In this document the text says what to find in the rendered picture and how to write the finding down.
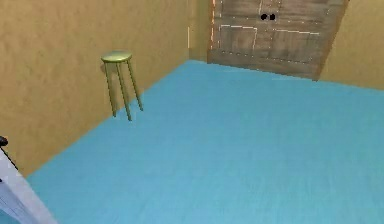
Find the white room door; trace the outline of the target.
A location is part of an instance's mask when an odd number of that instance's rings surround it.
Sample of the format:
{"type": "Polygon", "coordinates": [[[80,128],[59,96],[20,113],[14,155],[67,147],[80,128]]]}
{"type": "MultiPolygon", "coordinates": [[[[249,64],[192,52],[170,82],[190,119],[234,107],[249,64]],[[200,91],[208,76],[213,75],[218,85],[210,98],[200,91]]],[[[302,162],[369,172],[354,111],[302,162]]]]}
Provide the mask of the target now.
{"type": "Polygon", "coordinates": [[[58,224],[1,148],[0,209],[20,224],[58,224]]]}

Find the brown wooden cupboard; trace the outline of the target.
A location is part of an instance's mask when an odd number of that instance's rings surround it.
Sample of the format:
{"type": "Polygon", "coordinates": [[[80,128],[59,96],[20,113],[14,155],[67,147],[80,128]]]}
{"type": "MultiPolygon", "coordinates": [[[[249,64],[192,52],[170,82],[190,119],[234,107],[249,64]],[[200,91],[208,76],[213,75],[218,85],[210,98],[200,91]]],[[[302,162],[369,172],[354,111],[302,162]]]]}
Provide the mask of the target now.
{"type": "Polygon", "coordinates": [[[317,80],[349,0],[212,0],[208,61],[317,80]]]}

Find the olive green round stool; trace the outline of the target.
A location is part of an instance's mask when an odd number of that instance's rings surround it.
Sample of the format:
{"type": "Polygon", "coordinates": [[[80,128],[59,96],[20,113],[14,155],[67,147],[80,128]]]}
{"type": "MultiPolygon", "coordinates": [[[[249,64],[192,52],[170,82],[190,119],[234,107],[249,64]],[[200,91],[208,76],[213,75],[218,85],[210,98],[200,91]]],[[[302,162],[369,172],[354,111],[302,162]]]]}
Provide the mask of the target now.
{"type": "Polygon", "coordinates": [[[110,52],[105,53],[104,55],[102,55],[100,57],[101,61],[103,62],[103,65],[104,65],[104,71],[105,71],[105,77],[106,77],[106,81],[107,81],[108,95],[109,95],[109,101],[110,101],[110,105],[111,105],[112,115],[113,116],[117,115],[117,108],[116,108],[115,94],[114,94],[114,90],[113,90],[112,78],[108,73],[108,65],[109,64],[115,65],[117,77],[119,79],[120,90],[121,90],[122,98],[123,98],[123,102],[124,102],[124,108],[126,111],[127,119],[129,121],[132,120],[132,116],[131,116],[129,101],[128,101],[128,97],[129,97],[128,91],[126,89],[125,81],[124,81],[123,75],[121,74],[121,70],[120,70],[121,64],[127,65],[130,80],[131,80],[131,83],[132,83],[132,86],[134,89],[134,94],[135,94],[139,109],[141,111],[144,110],[142,100],[139,96],[137,82],[136,82],[136,79],[135,79],[134,73],[133,73],[133,66],[131,63],[132,57],[133,57],[132,53],[130,53],[128,51],[124,51],[124,50],[110,51],[110,52]]]}

